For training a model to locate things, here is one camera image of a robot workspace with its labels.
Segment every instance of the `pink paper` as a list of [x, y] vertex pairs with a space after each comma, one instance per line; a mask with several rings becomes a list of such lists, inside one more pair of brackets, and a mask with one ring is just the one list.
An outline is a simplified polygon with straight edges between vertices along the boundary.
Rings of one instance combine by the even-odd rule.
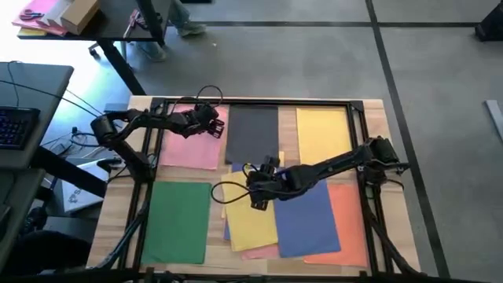
[[279, 259], [280, 252], [277, 244], [270, 244], [260, 248], [252, 248], [241, 252], [241, 259]]
[[[175, 112], [193, 109], [194, 105], [176, 105]], [[227, 108], [217, 107], [218, 119], [227, 126]], [[160, 164], [198, 169], [215, 170], [224, 137], [215, 138], [207, 133], [184, 138], [167, 131], [164, 134]]]
[[[19, 13], [22, 14], [26, 9], [30, 9], [35, 13], [48, 13], [53, 6], [56, 4], [58, 0], [33, 0], [24, 7]], [[36, 18], [33, 20], [21, 20], [19, 15], [16, 15], [16, 19], [13, 20], [12, 24], [22, 28], [33, 28], [37, 30], [47, 31], [49, 33], [55, 35], [64, 35], [66, 34], [66, 29], [59, 27], [51, 27], [46, 25], [41, 25], [37, 23], [37, 20], [40, 18]]]

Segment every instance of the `gray floor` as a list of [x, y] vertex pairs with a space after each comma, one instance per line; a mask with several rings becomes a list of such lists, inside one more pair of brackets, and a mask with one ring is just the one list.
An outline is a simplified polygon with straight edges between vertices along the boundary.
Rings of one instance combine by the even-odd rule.
[[[214, 1], [187, 7], [200, 21], [369, 21], [365, 0]], [[436, 23], [480, 21], [498, 2], [373, 0], [381, 22]], [[0, 16], [10, 19], [19, 6]], [[503, 145], [482, 105], [503, 101], [503, 43], [478, 42], [472, 28], [381, 31], [450, 272], [503, 281]], [[0, 60], [70, 64], [75, 74], [69, 90], [98, 109], [127, 101], [128, 90], [109, 63], [87, 54], [91, 42], [21, 42], [15, 28], [0, 33], [9, 40]], [[128, 46], [148, 94], [191, 95], [211, 83], [229, 96], [383, 99], [395, 148], [406, 160], [371, 28], [209, 27], [205, 36], [190, 40], [170, 28], [166, 40], [169, 58], [160, 64]], [[86, 130], [89, 122], [86, 113], [62, 104], [46, 140], [72, 126]], [[409, 173], [404, 182], [422, 270], [435, 274]]]

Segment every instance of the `green paper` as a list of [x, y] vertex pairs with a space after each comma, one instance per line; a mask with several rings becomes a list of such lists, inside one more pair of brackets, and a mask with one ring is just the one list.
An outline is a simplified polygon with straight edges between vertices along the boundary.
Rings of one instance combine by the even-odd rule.
[[141, 263], [204, 263], [209, 183], [154, 182]]

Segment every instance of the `floor tile line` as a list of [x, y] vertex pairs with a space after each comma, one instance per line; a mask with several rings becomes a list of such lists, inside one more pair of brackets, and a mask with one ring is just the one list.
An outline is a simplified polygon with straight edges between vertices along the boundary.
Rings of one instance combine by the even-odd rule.
[[369, 11], [370, 20], [373, 24], [373, 33], [376, 40], [377, 51], [379, 53], [380, 61], [383, 67], [384, 76], [386, 78], [387, 88], [391, 97], [391, 103], [395, 110], [396, 119], [398, 122], [398, 129], [402, 136], [403, 145], [406, 151], [407, 159], [409, 160], [410, 172], [412, 174], [414, 186], [416, 187], [416, 194], [419, 200], [421, 214], [423, 215], [428, 240], [430, 242], [433, 258], [435, 261], [436, 269], [440, 277], [450, 277], [449, 267], [445, 254], [443, 252], [442, 242], [440, 241], [439, 231], [435, 223], [435, 217], [431, 209], [424, 184], [423, 176], [420, 171], [417, 155], [414, 150], [412, 138], [410, 136], [409, 127], [407, 126], [405, 114], [403, 112], [402, 103], [398, 95], [398, 90], [395, 84], [395, 79], [391, 71], [390, 62], [387, 58], [386, 49], [384, 46], [383, 36], [380, 33], [380, 25], [377, 21], [376, 11], [373, 6], [372, 0], [365, 0], [367, 10]]
[[194, 21], [197, 24], [206, 24], [208, 27], [371, 27], [370, 22], [365, 21]]
[[[291, 20], [195, 20], [197, 24], [208, 27], [342, 27], [371, 28], [369, 21], [291, 21]], [[479, 23], [474, 22], [378, 22], [381, 28], [474, 28]]]

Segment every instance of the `person's leg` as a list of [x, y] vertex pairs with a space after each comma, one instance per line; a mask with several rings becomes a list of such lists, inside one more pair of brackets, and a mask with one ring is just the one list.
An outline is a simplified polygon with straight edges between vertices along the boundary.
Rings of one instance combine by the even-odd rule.
[[[168, 14], [168, 20], [176, 27], [181, 37], [199, 35], [206, 31], [206, 26], [203, 24], [194, 24], [189, 18], [190, 13], [180, 0], [173, 0]], [[136, 42], [136, 46], [143, 51], [151, 61], [162, 62], [166, 60], [166, 52], [157, 42]]]
[[166, 60], [166, 51], [157, 42], [136, 42], [136, 47], [145, 53], [145, 56], [153, 62]]
[[173, 0], [168, 15], [168, 20], [177, 28], [181, 37], [198, 35], [206, 31], [203, 24], [194, 24], [190, 21], [190, 13], [180, 0]]

